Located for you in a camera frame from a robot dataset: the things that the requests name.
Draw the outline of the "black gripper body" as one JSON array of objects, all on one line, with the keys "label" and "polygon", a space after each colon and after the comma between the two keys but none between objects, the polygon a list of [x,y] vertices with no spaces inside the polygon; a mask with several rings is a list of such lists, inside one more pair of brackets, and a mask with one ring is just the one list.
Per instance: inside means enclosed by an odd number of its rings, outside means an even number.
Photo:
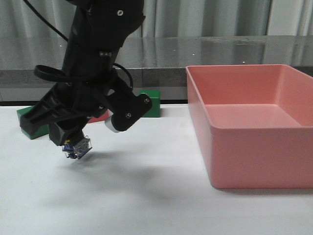
[{"label": "black gripper body", "polygon": [[119,78],[113,66],[63,66],[55,69],[36,66],[34,74],[53,87],[22,116],[22,123],[32,127],[70,121],[82,128],[88,117],[101,116],[110,106],[108,96],[130,96],[130,87]]}]

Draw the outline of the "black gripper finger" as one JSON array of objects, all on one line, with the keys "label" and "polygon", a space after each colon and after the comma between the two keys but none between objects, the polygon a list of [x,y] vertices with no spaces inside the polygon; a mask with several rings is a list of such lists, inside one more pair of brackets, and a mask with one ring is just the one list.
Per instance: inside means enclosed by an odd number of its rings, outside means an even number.
[{"label": "black gripper finger", "polygon": [[65,144],[76,145],[84,138],[82,127],[70,121],[51,123],[49,127],[49,139],[56,146]]}]

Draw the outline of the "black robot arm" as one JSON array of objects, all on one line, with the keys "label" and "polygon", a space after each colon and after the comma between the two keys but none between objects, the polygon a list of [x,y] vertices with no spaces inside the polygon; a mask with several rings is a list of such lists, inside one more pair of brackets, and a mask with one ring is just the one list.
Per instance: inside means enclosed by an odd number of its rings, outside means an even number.
[{"label": "black robot arm", "polygon": [[54,82],[26,114],[20,127],[34,134],[49,126],[56,145],[76,144],[89,118],[112,112],[112,129],[126,131],[151,107],[118,77],[114,62],[126,38],[143,23],[142,0],[73,0],[76,6],[60,70],[37,65],[34,74]]}]

